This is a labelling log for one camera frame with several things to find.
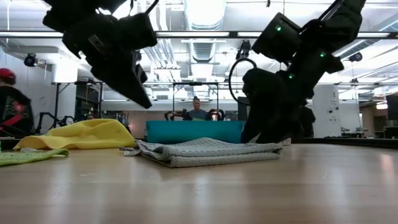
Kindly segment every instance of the teal box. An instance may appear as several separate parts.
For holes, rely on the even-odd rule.
[[[150,143],[176,144],[198,138],[240,143],[242,121],[147,121]]]

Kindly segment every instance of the folded towel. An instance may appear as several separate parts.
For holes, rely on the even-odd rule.
[[[133,146],[134,138],[115,119],[92,119],[51,129],[43,136],[28,136],[14,149],[109,149]]]
[[[68,156],[69,152],[66,149],[54,149],[48,152],[4,152],[0,153],[0,166],[42,161],[54,155]]]
[[[282,144],[233,144],[200,138],[180,144],[154,144],[138,140],[136,147],[120,147],[125,156],[142,155],[167,167],[193,167],[279,159]]]

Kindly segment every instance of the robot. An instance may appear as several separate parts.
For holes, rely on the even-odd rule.
[[[117,20],[97,13],[102,8],[114,12],[126,0],[44,0],[52,6],[44,25],[63,33],[63,43],[77,57],[86,55],[92,74],[120,94],[144,108],[151,103],[135,74],[135,51],[157,44],[148,14]],[[257,143],[281,142],[299,131],[297,122],[300,102],[313,96],[313,88],[325,72],[343,69],[341,59],[332,53],[357,37],[362,23],[361,10],[366,0],[336,0],[318,19],[299,27],[278,13],[252,45],[257,54],[273,58],[287,70],[271,73],[257,68],[243,76],[243,92],[251,107],[242,133],[242,142],[259,135]],[[231,89],[233,98],[240,102]]]

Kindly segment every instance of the black jacket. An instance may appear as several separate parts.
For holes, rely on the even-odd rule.
[[[300,112],[300,123],[303,128],[303,138],[313,137],[313,126],[316,118],[310,108],[303,106]]]
[[[0,86],[0,123],[16,115],[21,116],[22,119],[12,126],[23,132],[31,133],[34,127],[34,117],[30,99],[14,87]],[[14,129],[4,128],[4,130],[20,136],[20,133],[16,133]]]

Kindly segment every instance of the green cloth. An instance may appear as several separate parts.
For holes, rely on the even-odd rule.
[[[54,155],[68,156],[69,151],[54,149],[48,152],[3,152],[0,153],[0,166],[42,161]]]

